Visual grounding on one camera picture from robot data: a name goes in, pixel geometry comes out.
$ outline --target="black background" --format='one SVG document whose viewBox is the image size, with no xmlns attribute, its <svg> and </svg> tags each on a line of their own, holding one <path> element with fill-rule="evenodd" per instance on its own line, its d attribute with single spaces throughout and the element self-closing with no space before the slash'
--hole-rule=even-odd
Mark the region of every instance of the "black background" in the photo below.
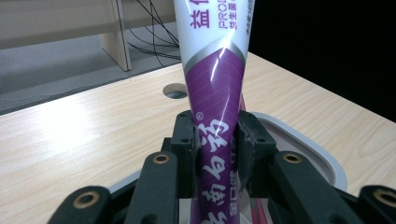
<svg viewBox="0 0 396 224">
<path fill-rule="evenodd" d="M 395 2 L 256 0 L 249 51 L 396 122 Z"/>
</svg>

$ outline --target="purple tube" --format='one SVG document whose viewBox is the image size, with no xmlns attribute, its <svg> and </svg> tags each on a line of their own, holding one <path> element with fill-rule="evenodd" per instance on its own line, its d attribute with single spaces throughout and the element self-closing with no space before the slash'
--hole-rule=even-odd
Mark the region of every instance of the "purple tube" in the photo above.
<svg viewBox="0 0 396 224">
<path fill-rule="evenodd" d="M 233 137 L 253 7 L 254 0 L 175 0 L 181 61 L 201 140 L 190 224 L 240 221 Z"/>
</svg>

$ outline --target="round hole in desk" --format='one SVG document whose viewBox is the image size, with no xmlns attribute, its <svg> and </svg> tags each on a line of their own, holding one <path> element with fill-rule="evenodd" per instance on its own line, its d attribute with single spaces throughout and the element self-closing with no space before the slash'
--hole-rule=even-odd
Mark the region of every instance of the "round hole in desk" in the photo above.
<svg viewBox="0 0 396 224">
<path fill-rule="evenodd" d="M 163 94 L 171 99 L 183 99 L 187 97 L 187 88 L 182 83 L 172 83 L 163 88 Z"/>
</svg>

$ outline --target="toothpaste tube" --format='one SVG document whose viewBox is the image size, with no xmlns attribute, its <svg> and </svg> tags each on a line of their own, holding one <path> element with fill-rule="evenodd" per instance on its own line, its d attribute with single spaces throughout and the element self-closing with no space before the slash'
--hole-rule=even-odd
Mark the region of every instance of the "toothpaste tube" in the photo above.
<svg viewBox="0 0 396 224">
<path fill-rule="evenodd" d="M 254 0 L 174 3 L 191 112 L 201 140 L 190 224 L 239 223 L 233 135 Z"/>
</svg>

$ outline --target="desk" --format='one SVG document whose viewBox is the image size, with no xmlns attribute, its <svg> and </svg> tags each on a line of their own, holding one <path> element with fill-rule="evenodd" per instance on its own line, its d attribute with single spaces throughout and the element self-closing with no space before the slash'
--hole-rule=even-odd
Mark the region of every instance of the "desk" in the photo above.
<svg viewBox="0 0 396 224">
<path fill-rule="evenodd" d="M 107 188 L 140 169 L 172 135 L 188 98 L 181 64 L 0 117 L 0 222 L 45 223 L 63 199 L 88 185 Z M 247 111 L 289 124 L 344 167 L 347 191 L 396 188 L 396 124 L 253 54 L 243 93 Z"/>
</svg>

